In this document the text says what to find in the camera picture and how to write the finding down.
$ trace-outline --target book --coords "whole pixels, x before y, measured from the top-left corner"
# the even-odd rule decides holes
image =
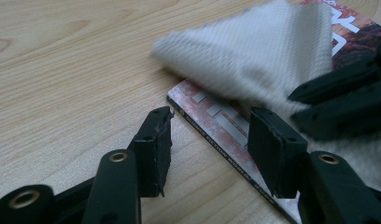
[[[380,25],[336,1],[305,0],[301,5],[321,2],[332,8],[333,70],[375,55],[381,43]],[[265,185],[247,151],[249,122],[236,102],[219,99],[188,80],[171,89],[167,101],[290,222],[302,223],[297,206],[299,194],[295,199],[277,199]]]

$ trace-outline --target light wood surface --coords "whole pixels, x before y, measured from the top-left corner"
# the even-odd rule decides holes
[[[0,0],[0,198],[94,176],[181,81],[153,41],[260,2]],[[381,1],[340,2],[381,25]],[[166,197],[142,200],[144,223],[287,223],[187,121],[172,130]]]

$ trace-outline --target white cloth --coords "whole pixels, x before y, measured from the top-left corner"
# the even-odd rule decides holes
[[[289,94],[332,70],[331,10],[325,4],[274,0],[161,37],[152,55],[217,95],[262,105],[291,123],[289,116],[304,105],[288,101]],[[307,140],[309,151],[345,158],[368,186],[381,191],[381,134],[330,143]]]

